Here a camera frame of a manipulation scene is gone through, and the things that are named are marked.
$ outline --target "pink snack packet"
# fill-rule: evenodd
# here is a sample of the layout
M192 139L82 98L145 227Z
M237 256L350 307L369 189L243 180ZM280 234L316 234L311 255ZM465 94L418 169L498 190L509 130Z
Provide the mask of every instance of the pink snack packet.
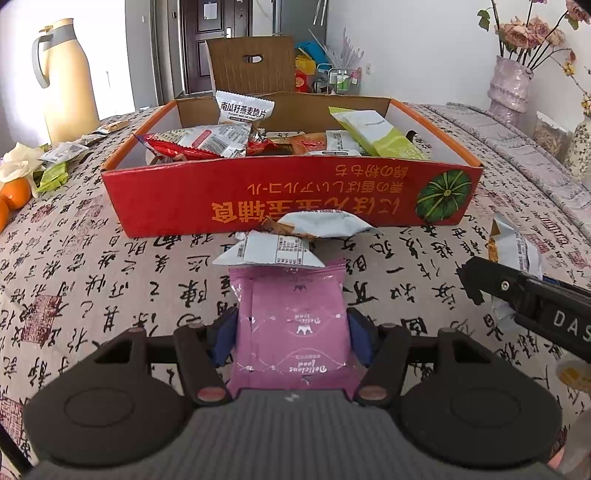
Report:
M232 395L241 388L355 389L344 276L344 263L230 269L240 302Z

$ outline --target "red snack wrapper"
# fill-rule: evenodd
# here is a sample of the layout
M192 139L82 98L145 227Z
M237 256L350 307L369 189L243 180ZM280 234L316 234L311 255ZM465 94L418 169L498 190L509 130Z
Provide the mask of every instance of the red snack wrapper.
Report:
M261 155L267 148L277 148L277 145L269 140L257 128L253 128L248 144L246 146L247 155Z

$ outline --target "dried flower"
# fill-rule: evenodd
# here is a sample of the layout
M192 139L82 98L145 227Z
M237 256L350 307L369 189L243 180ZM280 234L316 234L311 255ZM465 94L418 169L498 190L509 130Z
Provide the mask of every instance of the dried flower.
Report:
M548 42L553 47L560 47L564 43L565 40L566 40L566 35L564 35L564 32L562 30L560 30L559 28L554 30L550 34L550 36L548 37Z
M566 0L566 10L568 10L569 17L573 20L591 24L591 16L574 0Z
M581 106L583 107L583 113L586 116L591 116L591 97L588 93L583 95L583 101L581 102Z
M550 26L546 22L544 22L540 17L532 18L527 28L534 34L536 39L540 42L540 45L550 34Z
M533 31L517 17L513 22L505 24L502 30L505 40L518 48L533 48L541 43Z
M572 77L575 74L574 65L570 60L566 60L562 65L562 71L567 77Z

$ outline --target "printed pumpkin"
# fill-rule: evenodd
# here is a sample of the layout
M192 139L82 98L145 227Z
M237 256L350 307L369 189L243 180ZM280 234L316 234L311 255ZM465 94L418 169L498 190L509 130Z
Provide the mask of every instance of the printed pumpkin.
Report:
M468 200L472 182L463 170L449 170L432 178L417 198L415 212L427 223L445 220Z

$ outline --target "cream thermos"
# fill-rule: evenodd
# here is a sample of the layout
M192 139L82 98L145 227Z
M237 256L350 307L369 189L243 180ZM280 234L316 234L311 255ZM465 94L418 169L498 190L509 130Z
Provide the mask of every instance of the cream thermos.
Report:
M88 59L65 18L33 42L33 70L44 89L43 111L52 144L73 141L99 125Z

